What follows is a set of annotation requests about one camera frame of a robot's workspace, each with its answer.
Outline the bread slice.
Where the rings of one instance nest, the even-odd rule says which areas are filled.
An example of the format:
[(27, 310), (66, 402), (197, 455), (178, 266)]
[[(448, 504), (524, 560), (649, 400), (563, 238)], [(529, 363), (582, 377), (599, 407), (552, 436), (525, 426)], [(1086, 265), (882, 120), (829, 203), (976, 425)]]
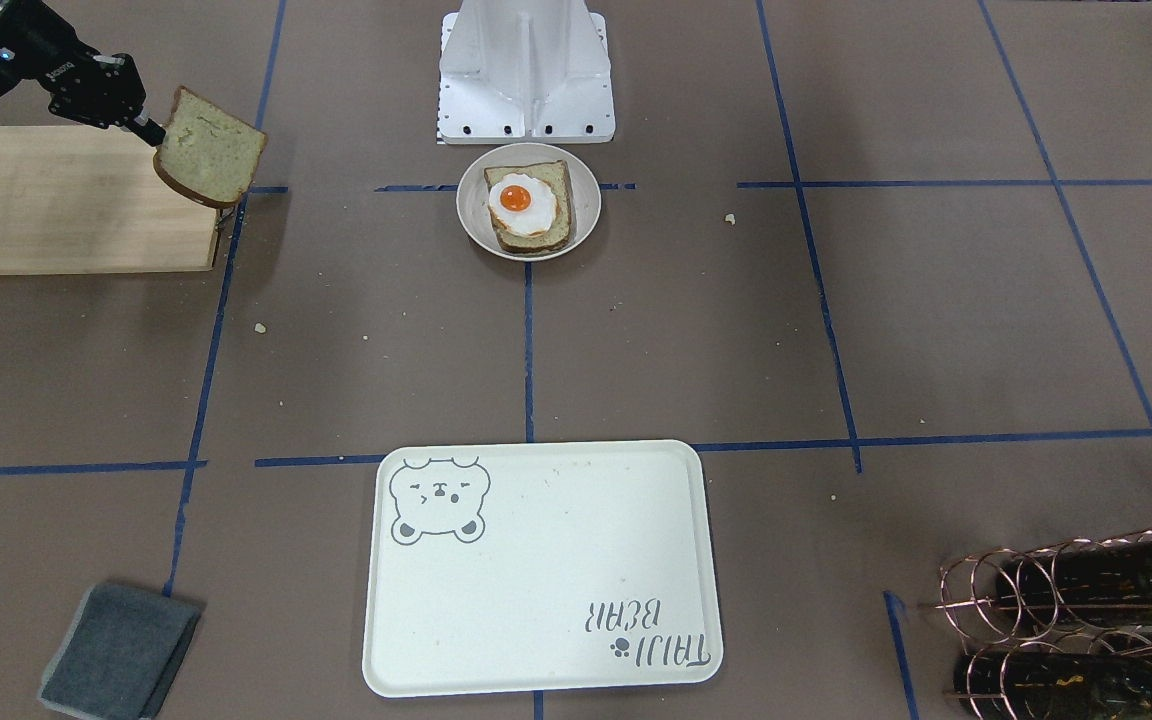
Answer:
[(266, 146), (266, 132), (182, 85), (156, 147), (154, 170), (185, 199), (232, 209), (250, 190)]
[(550, 252), (573, 232), (570, 170), (562, 160), (483, 172), (486, 211), (499, 247), (507, 252)]

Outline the white round plate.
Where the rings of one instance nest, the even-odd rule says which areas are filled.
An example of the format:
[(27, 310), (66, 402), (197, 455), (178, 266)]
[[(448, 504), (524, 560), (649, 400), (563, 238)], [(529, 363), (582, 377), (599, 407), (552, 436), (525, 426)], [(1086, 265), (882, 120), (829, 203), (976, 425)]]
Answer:
[[(548, 252), (509, 252), (499, 245), (492, 222), (488, 219), (488, 182), (485, 169), (488, 167), (529, 167), (544, 161), (563, 161), (570, 176), (570, 240), (561, 249)], [(473, 160), (463, 172), (457, 190), (454, 192), (454, 205), (467, 237), (488, 253), (516, 263), (543, 263), (562, 258), (573, 252), (594, 232), (596, 223), (602, 215), (602, 187), (594, 179), (584, 161), (573, 152), (547, 145), (547, 143), (509, 143), (485, 152)]]

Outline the white bear tray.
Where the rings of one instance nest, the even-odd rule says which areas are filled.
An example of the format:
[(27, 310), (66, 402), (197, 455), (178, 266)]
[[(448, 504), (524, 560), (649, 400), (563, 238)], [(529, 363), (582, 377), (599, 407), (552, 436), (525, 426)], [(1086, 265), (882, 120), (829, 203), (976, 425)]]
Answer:
[(361, 659), (372, 692), (695, 684), (722, 662), (691, 446), (429, 446), (381, 460)]

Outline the wooden cutting board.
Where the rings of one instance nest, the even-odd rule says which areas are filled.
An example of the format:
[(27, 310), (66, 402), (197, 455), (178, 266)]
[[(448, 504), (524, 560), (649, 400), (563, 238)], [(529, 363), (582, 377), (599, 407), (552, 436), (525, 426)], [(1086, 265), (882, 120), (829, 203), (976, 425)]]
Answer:
[(172, 190), (154, 159), (119, 129), (0, 127), (0, 275), (210, 270), (218, 211)]

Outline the fried egg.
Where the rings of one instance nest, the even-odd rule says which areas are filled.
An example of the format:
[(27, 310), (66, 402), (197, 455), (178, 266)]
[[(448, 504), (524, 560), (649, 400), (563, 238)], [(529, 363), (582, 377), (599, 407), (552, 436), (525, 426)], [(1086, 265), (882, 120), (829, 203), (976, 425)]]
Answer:
[(490, 184), (488, 215), (499, 232), (535, 237), (558, 223), (558, 194), (550, 183), (524, 173), (507, 173)]

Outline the grey folded cloth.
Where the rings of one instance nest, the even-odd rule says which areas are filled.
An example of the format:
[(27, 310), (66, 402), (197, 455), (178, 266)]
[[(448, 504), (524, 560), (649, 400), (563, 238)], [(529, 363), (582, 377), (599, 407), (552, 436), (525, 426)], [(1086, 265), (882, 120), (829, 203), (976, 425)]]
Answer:
[(132, 585), (88, 588), (41, 673), (41, 706), (77, 719), (156, 719), (202, 609)]

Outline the green wine bottle front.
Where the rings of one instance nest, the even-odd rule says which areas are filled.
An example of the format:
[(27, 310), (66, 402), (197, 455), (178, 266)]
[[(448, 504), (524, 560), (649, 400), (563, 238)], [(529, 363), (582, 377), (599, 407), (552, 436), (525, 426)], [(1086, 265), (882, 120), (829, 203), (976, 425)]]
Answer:
[(1152, 719), (1152, 661), (982, 650), (956, 661), (954, 696), (978, 719)]

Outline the green wine bottle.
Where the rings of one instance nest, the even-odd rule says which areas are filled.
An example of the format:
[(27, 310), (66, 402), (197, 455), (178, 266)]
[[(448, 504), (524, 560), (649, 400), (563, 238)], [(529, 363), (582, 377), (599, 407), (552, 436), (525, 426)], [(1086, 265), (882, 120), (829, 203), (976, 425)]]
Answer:
[(1152, 538), (1014, 559), (996, 575), (993, 602), (1037, 632), (1052, 626), (1152, 628)]
[(1152, 661), (982, 650), (956, 661), (954, 696), (978, 719), (1152, 719)]

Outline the green wine bottle middle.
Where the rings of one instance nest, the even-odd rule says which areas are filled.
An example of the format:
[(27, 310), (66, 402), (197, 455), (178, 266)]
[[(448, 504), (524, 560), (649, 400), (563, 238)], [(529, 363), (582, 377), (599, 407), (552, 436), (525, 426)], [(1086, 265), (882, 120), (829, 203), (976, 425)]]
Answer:
[(1152, 628), (1152, 538), (1014, 559), (996, 575), (993, 602), (1037, 632), (1052, 626)]

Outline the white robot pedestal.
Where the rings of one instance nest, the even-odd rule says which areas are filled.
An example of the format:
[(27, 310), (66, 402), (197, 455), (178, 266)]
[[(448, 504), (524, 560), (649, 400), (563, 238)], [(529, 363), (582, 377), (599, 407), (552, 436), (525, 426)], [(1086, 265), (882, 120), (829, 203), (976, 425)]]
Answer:
[(585, 1), (463, 1), (439, 38), (439, 142), (616, 136), (607, 23)]

